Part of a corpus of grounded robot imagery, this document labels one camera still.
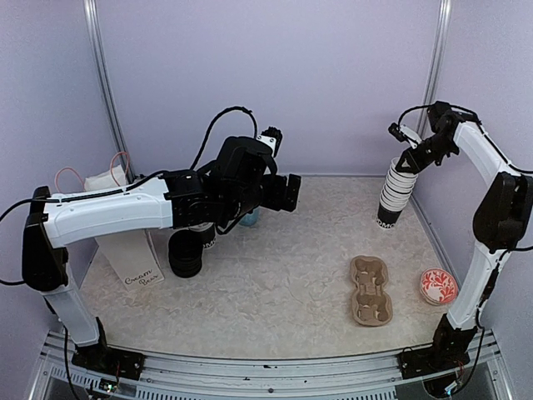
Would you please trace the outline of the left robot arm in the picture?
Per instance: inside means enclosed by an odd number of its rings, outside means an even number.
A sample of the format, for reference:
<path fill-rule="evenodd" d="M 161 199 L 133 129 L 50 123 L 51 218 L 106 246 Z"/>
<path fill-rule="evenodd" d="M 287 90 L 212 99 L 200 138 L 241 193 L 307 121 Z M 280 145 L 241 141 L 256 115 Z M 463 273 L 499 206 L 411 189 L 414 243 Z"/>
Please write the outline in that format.
<path fill-rule="evenodd" d="M 144 229 L 197 228 L 229 233 L 263 207 L 293 212 L 301 177 L 277 172 L 275 137 L 228 137 L 199 170 L 157 171 L 129 186 L 85 193 L 35 190 L 22 232 L 22 279 L 41 293 L 84 357 L 101 371 L 116 363 L 97 317 L 69 279 L 67 246 Z"/>

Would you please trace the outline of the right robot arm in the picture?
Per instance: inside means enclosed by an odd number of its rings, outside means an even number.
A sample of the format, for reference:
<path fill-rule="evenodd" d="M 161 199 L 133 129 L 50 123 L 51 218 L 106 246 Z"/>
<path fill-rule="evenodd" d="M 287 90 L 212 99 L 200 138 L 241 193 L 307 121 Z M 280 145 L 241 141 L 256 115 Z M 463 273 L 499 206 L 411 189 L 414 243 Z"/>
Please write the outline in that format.
<path fill-rule="evenodd" d="M 432 134 L 421 138 L 401 120 L 389 133 L 409 143 L 395 165 L 399 173 L 421 173 L 431 164 L 464 153 L 484 180 L 487 191 L 473 217 L 474 252 L 461 290 L 442 317 L 426 351 L 426 363 L 442 370 L 459 348 L 480 330 L 480 317 L 501 269 L 513 252 L 521 251 L 532 214 L 532 173 L 513 166 L 483 128 L 478 115 L 464 107 L 437 101 L 423 106 Z"/>

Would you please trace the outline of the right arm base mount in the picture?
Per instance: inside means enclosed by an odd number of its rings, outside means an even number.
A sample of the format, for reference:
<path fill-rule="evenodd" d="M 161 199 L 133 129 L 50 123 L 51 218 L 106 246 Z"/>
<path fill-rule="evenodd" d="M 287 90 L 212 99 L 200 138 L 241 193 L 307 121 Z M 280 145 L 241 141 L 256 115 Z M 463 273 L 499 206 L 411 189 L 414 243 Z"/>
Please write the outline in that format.
<path fill-rule="evenodd" d="M 453 328 L 445 314 L 429 347 L 403 350 L 397 356 L 402 378 L 418 378 L 468 364 L 468 347 L 477 332 L 477 327 L 466 330 Z"/>

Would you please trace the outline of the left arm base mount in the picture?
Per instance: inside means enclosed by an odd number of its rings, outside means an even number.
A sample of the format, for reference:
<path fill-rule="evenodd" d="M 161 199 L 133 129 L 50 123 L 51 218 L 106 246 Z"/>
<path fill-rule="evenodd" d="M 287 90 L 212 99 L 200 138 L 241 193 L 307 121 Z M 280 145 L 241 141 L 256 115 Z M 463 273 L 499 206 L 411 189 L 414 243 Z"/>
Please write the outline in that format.
<path fill-rule="evenodd" d="M 110 347 L 99 317 L 96 317 L 99 338 L 96 344 L 75 346 L 72 364 L 87 370 L 104 373 L 115 378 L 138 381 L 145 362 L 145 355 L 139 352 Z"/>

